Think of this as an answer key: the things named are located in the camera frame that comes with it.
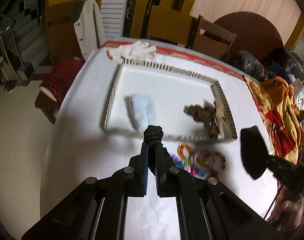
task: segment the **red cushion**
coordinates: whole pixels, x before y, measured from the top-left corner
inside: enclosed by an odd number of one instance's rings
[[[84,61],[70,58],[53,67],[40,86],[48,89],[61,104]]]

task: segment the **person's hand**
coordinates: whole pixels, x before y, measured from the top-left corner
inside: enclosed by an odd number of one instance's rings
[[[282,212],[289,213],[290,216],[282,227],[282,233],[289,234],[293,232],[301,223],[304,210],[304,200],[302,198],[298,204],[289,200],[283,202],[285,191],[286,187],[280,191],[268,221],[272,219],[278,220]]]

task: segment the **white tray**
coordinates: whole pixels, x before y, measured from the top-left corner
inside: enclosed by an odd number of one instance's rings
[[[237,139],[233,117],[225,95],[217,80],[174,66],[146,61],[135,63],[124,59],[109,98],[104,122],[104,131],[131,137],[143,138],[134,129],[129,111],[129,98],[133,94],[147,94],[156,108],[157,125],[164,132],[163,140],[209,141],[209,132],[202,122],[195,122],[184,112],[186,106],[213,104],[221,98],[224,104],[225,123],[221,138],[215,141]]]

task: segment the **black cloth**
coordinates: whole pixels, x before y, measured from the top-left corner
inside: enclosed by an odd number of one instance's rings
[[[144,139],[143,141],[147,143],[149,146],[149,155],[148,155],[148,166],[150,171],[155,175],[155,147],[154,145],[157,142],[162,142],[163,138],[163,131],[162,127],[155,126],[155,125],[149,125],[147,129],[143,133]],[[163,147],[162,144],[162,152],[164,155],[170,156],[167,149]]]

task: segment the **black plastic bag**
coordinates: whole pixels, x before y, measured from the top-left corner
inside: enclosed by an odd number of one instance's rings
[[[287,74],[293,74],[295,78],[304,80],[304,63],[292,49],[285,47],[274,49],[264,59],[263,65],[269,69],[272,62],[279,64]]]
[[[244,73],[247,73],[259,82],[263,82],[268,79],[269,74],[267,69],[246,50],[238,50],[234,52],[231,55],[228,64]]]

